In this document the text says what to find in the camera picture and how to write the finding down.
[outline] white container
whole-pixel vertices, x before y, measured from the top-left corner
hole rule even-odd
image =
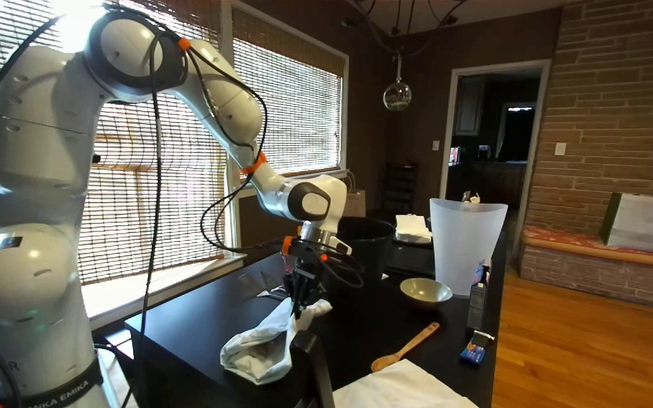
[[[470,296],[480,260],[490,262],[507,204],[431,200],[435,280]]]

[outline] bowl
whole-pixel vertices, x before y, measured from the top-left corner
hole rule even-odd
[[[420,279],[420,276],[404,279],[398,283],[398,292],[406,294],[411,301],[418,301],[423,306],[437,306],[454,296],[454,291],[448,285],[441,285],[435,279]]]

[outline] doorway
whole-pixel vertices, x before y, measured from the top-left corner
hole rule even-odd
[[[507,259],[516,259],[549,60],[456,67],[452,72],[439,196],[506,201]]]

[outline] ceiling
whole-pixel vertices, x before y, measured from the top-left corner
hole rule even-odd
[[[555,9],[574,0],[347,0],[389,36]]]

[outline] table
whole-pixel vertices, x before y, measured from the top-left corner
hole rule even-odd
[[[147,362],[133,382],[147,406],[294,406],[292,376],[254,387],[224,372],[217,362],[219,346],[236,334],[255,326],[282,298],[258,296],[278,283],[282,259],[268,257],[229,276],[175,296],[147,312]],[[361,291],[330,292],[333,311],[313,325],[321,340],[333,387],[347,385],[370,372],[377,356],[396,352],[431,319],[441,326],[423,345],[408,353],[412,362],[437,376],[478,406],[490,406],[495,346],[480,368],[457,357],[467,343],[467,301],[452,298],[439,309],[421,309],[398,294],[398,280],[408,270],[387,274],[381,283]],[[499,301],[500,271],[492,276],[490,301]],[[124,322],[133,340],[141,336],[141,314]]]

